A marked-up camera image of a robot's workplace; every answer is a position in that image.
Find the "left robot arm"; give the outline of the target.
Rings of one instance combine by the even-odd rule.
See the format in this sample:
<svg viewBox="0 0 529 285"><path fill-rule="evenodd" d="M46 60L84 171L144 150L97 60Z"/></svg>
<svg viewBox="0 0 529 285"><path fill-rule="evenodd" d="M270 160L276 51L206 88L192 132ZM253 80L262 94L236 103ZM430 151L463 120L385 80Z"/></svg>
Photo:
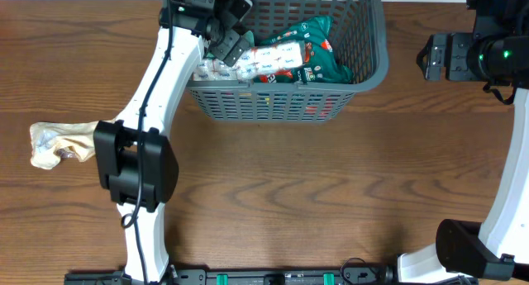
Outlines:
<svg viewBox="0 0 529 285"><path fill-rule="evenodd" d="M233 65L250 44L234 26L251 0L164 0L155 51L132 99L93 133L98 175L121 215L127 261L120 284L169 282L164 207L179 165L169 135L190 80L207 53Z"/></svg>

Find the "green Nescafe coffee bag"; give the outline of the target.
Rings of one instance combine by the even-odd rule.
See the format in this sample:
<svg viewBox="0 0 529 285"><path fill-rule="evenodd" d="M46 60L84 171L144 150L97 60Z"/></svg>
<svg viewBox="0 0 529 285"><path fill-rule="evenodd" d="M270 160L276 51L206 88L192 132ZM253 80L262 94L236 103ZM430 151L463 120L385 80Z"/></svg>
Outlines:
<svg viewBox="0 0 529 285"><path fill-rule="evenodd" d="M291 70L258 76L256 83L349 83L354 74L351 69L335 60L329 41L333 17L318 16L301 21L288 29L262 40L260 45L302 40L305 42L305 63Z"/></svg>

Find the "Kleenex tissue multipack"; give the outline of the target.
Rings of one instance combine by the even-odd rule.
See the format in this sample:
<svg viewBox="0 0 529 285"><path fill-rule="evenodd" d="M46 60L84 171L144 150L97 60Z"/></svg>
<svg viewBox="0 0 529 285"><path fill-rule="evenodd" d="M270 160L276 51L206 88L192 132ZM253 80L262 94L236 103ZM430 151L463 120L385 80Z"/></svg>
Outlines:
<svg viewBox="0 0 529 285"><path fill-rule="evenodd" d="M304 41L291 40L250 48L242 53L233 66L228 66L220 59L203 59L194 70L192 80L248 81L303 66L305 52Z"/></svg>

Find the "small teal snack packet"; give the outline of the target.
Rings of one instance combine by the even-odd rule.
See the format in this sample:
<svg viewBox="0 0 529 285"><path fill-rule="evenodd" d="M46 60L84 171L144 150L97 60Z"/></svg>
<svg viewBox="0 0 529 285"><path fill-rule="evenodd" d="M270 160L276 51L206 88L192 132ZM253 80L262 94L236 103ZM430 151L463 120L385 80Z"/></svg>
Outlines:
<svg viewBox="0 0 529 285"><path fill-rule="evenodd" d="M248 42L249 47L255 47L255 36L253 31L247 31L241 37Z"/></svg>

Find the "beige paper bag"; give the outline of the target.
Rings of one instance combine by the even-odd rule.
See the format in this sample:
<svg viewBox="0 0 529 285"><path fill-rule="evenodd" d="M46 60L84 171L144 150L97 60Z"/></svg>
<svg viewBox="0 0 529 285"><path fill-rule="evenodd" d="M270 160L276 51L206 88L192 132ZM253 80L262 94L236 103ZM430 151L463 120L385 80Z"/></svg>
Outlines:
<svg viewBox="0 0 529 285"><path fill-rule="evenodd" d="M51 170L62 159L85 162L95 155L93 133L98 121L87 123L37 122L30 126L31 164Z"/></svg>

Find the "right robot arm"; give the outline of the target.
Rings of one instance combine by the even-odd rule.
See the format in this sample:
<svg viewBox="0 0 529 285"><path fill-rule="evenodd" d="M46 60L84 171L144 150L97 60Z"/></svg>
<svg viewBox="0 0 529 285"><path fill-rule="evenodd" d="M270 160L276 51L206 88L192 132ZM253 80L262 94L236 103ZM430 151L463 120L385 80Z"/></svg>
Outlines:
<svg viewBox="0 0 529 285"><path fill-rule="evenodd" d="M510 78L508 98L490 85L418 87L407 116L394 201L423 246L398 258L398 276L433 283L528 275L528 75Z"/></svg>

